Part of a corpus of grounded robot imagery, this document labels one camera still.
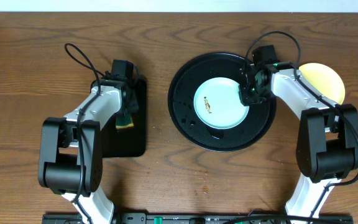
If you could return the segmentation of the green yellow sponge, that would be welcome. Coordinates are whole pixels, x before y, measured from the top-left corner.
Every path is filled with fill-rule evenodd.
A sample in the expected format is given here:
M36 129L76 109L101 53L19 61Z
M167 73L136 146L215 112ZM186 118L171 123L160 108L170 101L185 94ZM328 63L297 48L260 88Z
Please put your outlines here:
M134 123L131 114L119 114L116 116L116 129L127 129L133 126Z

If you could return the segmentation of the light green plate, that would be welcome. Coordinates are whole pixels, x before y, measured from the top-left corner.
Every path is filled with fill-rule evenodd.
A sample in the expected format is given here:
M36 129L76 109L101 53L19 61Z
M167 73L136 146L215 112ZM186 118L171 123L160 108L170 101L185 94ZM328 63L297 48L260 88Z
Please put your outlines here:
M193 107L199 119L214 129L234 128L249 112L249 106L240 101L238 82L225 77L202 83L195 92Z

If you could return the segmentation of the yellow plate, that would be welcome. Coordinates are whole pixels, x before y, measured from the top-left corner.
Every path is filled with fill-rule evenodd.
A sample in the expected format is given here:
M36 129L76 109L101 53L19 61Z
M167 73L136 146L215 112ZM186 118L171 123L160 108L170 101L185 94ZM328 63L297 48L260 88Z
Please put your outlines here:
M343 104L346 91L341 77L330 67L321 63L306 63L300 67L304 78L321 94Z

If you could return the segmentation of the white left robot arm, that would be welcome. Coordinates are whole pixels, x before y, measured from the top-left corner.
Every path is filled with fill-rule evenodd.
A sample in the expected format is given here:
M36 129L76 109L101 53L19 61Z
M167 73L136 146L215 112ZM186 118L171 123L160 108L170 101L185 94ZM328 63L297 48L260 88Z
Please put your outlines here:
M38 181L78 211L62 223L114 223L115 206L101 186L105 158L139 157L146 150L147 84L93 82L65 116L42 124Z

